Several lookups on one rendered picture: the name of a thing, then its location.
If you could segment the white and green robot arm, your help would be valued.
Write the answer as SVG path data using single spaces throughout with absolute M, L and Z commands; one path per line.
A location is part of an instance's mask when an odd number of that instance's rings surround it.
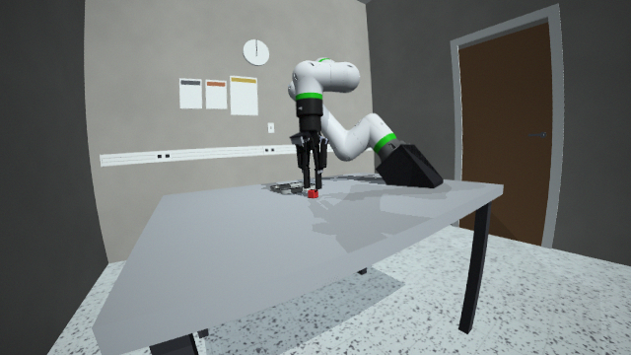
M 345 130 L 325 105 L 322 108 L 323 92 L 349 93 L 357 88 L 360 73 L 355 65 L 322 58 L 303 61 L 295 67 L 292 79 L 288 93 L 296 102 L 297 117 L 320 116 L 321 133 L 329 139 L 339 160 L 352 161 L 372 148 L 382 162 L 400 144 L 410 144 L 399 141 L 375 113 L 364 116 L 353 128 Z

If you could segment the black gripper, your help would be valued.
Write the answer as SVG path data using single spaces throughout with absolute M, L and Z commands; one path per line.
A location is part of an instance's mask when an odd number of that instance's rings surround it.
M 328 139 L 323 138 L 321 132 L 321 119 L 317 115 L 299 117 L 300 132 L 309 131 L 310 140 L 303 144 L 296 144 L 298 167 L 304 174 L 304 188 L 311 187 L 310 180 L 310 154 L 313 151 L 315 161 L 315 189 L 322 189 L 321 174 L 326 168 Z M 320 153 L 319 153 L 320 143 Z M 317 147 L 317 148 L 316 148 Z

